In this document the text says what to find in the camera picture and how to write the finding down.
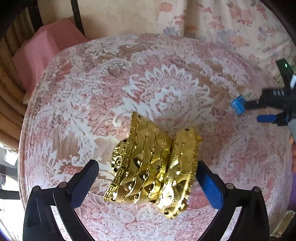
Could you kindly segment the person's hand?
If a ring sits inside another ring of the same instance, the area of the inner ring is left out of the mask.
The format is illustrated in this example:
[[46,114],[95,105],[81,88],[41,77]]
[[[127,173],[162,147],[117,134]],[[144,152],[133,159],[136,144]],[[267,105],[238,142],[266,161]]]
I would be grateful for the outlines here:
[[289,142],[292,144],[292,172],[296,173],[296,143],[293,135],[290,135]]

